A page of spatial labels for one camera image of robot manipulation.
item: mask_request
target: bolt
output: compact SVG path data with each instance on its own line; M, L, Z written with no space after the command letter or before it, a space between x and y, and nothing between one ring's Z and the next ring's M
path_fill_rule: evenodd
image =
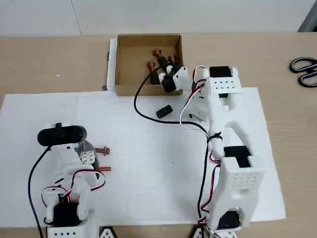
M95 148L95 150L97 151L97 153L101 153L104 156L110 154L110 148L106 146L104 148Z
M99 167L99 171L111 171L111 167Z
M171 63L176 63L176 60L177 60L176 55L170 55L168 57L168 61L171 62Z
M149 68L149 70L150 70L150 72L153 72L154 71L154 67L155 67L155 62L153 61L153 60L150 60L149 62L148 62L148 68Z
M154 49L154 55L155 55L157 58L162 57L162 50L161 50L160 48Z

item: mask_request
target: cardboard box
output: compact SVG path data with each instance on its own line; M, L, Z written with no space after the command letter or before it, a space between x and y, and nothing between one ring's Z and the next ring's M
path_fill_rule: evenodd
M175 54L183 63L182 43L179 34L119 35L117 41L115 90L118 96L134 96L145 77L150 73L147 63L156 62L153 50L160 48L168 58ZM151 85L150 80L143 86L140 95L179 95L182 90L165 93L161 85Z

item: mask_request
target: black scissors handle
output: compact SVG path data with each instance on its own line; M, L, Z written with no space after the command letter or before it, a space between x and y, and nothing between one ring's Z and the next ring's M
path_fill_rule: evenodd
M308 62L310 64L304 67L296 67L296 64L298 62ZM298 78L298 83L301 86L307 87L307 88L317 87L317 83L307 82L307 79L317 76L317 59L313 57L307 57L307 56L296 58L290 63L289 69L293 73L306 72L306 74L303 74L302 76Z
M297 68L295 67L295 64L297 64L298 62L310 62L311 64L304 67ZM289 65L289 69L292 73L309 72L314 70L315 68L317 69L317 59L313 57L307 57L307 56L296 58Z
M298 78L298 83L306 88L316 88L317 83L307 83L305 80L317 76L317 71L309 71Z

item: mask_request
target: table surface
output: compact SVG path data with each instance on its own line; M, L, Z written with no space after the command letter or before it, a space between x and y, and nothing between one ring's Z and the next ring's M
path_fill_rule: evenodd
M0 38L0 104L7 93L102 90L113 37ZM241 238L315 234L317 91L299 86L288 64L297 56L317 58L316 42L317 33L182 35L189 69L199 64L235 66L244 87L259 88L287 218L252 223L238 233ZM191 229L191 225L115 227L119 238L184 238ZM0 229L5 238L36 234L36 229Z

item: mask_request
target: white wire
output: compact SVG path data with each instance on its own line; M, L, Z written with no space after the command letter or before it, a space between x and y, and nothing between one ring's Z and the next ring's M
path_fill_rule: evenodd
M194 75L193 75L193 81L194 81L194 83L196 83L195 82L195 77L196 77L196 72L197 72L197 69L198 68L207 68L206 66L204 66L204 65L199 65L199 66L196 66L195 67L195 69L194 69Z
M106 182L106 176L105 176L102 172L99 172L99 171L97 171L97 170L91 170L91 172L94 172L94 173L96 173L96 174L102 175L102 176L104 177L104 179L105 179L105 182ZM94 189L94 188L99 187L99 186L100 186L100 185L97 185L97 186L91 187L90 189ZM64 196L65 196L65 195L68 195L69 193L71 193L72 190L73 190L73 188L71 188L70 190L68 190L68 191L64 194Z
M188 104L191 102L191 100L193 99L193 97L194 97L199 91L200 91L200 90L197 90L196 92L194 92L194 93L190 96L190 98L188 99L187 103L186 103L185 106L183 107L182 112L180 113L179 123L180 123L180 125L181 125L183 128L185 128L185 129L187 129L187 130L199 130L199 131L202 131L207 137L209 137L209 135L208 135L206 132L204 132L203 130L200 130L200 129L197 129L197 128L189 128L189 127L186 127L186 126L184 126L184 125L182 124L182 116L183 116L183 113L184 113L185 109L187 108Z

